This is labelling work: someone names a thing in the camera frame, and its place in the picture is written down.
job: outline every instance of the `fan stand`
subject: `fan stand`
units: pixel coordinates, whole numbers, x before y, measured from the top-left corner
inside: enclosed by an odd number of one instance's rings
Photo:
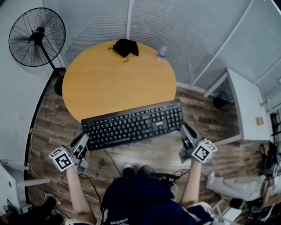
[[[53,70],[55,71],[56,75],[58,76],[58,80],[57,80],[56,84],[54,85],[54,91],[56,92],[57,95],[62,96],[62,82],[63,82],[64,76],[61,76],[61,75],[58,73],[58,71],[57,71],[57,69],[55,68],[55,66],[53,65],[53,63],[52,63],[50,57],[48,56],[48,53],[46,52],[46,50],[45,50],[43,44],[42,44],[42,43],[39,43],[38,45],[39,45],[39,47],[42,49],[42,51],[43,51],[43,53],[44,53],[46,59],[48,60],[49,64],[51,65],[51,67],[52,67]]]

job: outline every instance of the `wooden floor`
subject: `wooden floor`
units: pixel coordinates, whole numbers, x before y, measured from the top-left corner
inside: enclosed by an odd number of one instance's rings
[[[41,104],[32,135],[31,165],[33,171],[40,177],[50,177],[67,184],[65,173],[60,173],[48,158],[48,155],[60,145],[68,145],[81,131],[80,122],[76,121],[67,111],[63,98],[54,92],[54,82],[46,92]],[[212,100],[204,98],[202,94],[178,89],[176,98],[182,101],[185,121],[192,125],[201,136],[215,142],[235,135],[238,131],[237,115],[234,105],[230,104],[223,110],[213,107]],[[206,175],[215,171],[216,175],[232,178],[243,175],[257,175],[259,145],[239,148],[235,145],[220,146],[211,162],[203,166],[202,172]],[[180,133],[123,145],[108,149],[117,167],[122,170],[126,163],[133,163],[140,167],[148,164],[156,172],[174,173],[178,169],[189,168],[189,162],[182,164],[178,153],[182,148]],[[103,196],[106,188],[119,176],[111,159],[103,151],[93,151],[86,154],[90,166],[88,176],[95,179],[97,191]],[[36,176],[29,171],[29,178]],[[181,198],[187,176],[183,176],[177,183],[177,201]],[[84,192],[97,198],[93,187],[88,180],[81,180]],[[216,202],[214,194],[206,189],[206,182],[202,177],[200,200],[208,203]],[[49,192],[61,199],[58,210],[73,218],[73,210],[68,188],[55,180],[50,184],[29,187],[29,198],[34,205],[41,205],[44,193]],[[100,218],[99,203],[88,198],[95,214]]]

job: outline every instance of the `fan base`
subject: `fan base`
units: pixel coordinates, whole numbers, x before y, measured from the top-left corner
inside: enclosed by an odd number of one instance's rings
[[[57,82],[54,85],[54,91],[59,96],[62,96],[62,82],[63,82],[63,78],[64,78],[64,76],[59,77]]]

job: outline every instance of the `plastic water bottle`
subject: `plastic water bottle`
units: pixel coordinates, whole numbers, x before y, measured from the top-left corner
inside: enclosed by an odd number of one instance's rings
[[[167,51],[168,51],[168,43],[164,42],[159,51],[158,60],[164,60],[166,58]]]

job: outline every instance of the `wall fan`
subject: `wall fan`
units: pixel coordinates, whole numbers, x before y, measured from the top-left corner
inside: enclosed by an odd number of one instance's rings
[[[21,15],[9,35],[11,54],[20,64],[37,67],[50,63],[58,76],[55,92],[62,95],[63,76],[52,61],[65,43],[65,25],[51,9],[34,8]]]

